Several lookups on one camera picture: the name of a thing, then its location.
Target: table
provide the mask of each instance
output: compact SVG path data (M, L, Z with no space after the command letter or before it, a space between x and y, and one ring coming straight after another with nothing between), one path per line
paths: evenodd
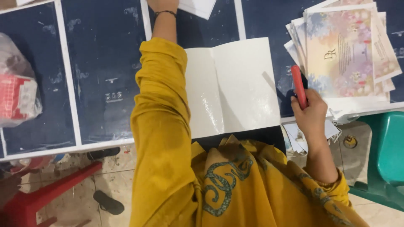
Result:
M285 25L321 0L217 0L209 20L179 10L178 44L213 47L246 38L269 37L283 120L290 108L294 64L283 44ZM404 69L404 2L378 2ZM129 117L139 93L139 45L151 37L153 13L145 0L49 0L0 13L8 34L32 63L43 113L0 131L0 161L97 150L133 143ZM404 76L393 78L392 108L404 107Z

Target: gold monogram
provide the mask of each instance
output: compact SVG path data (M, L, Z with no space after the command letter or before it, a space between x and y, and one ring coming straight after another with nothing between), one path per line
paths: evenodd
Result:
M335 53L335 48L333 50L329 50L325 55L324 55L324 60L325 59L330 59L334 60L334 57L336 57L337 54Z

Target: plastic bag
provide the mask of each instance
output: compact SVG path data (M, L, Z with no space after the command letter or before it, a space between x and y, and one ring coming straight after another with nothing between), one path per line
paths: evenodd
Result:
M31 64L0 33L0 127L15 127L40 113L42 104Z

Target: black bracelet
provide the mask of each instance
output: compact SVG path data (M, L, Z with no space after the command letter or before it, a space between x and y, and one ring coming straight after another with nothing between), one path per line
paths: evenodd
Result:
M170 13L170 14L172 14L175 18L177 18L177 14L176 14L175 12L170 11L170 10L164 10L164 11L160 11L160 12L155 12L155 13L154 13L154 21L156 21L157 17L160 15L160 13L164 13L164 12Z

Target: black flip-flop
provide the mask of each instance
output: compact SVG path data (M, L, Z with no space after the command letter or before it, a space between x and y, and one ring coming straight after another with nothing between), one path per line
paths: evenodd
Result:
M100 204L101 210L105 210L110 214L118 215L125 210L125 207L121 202L114 200L100 190L95 191L93 198Z
M91 161L95 161L97 159L115 156L115 155L119 154L120 151L121 151L120 147L114 147L114 148L100 150L100 151L92 151L92 152L87 153L87 158L90 159Z

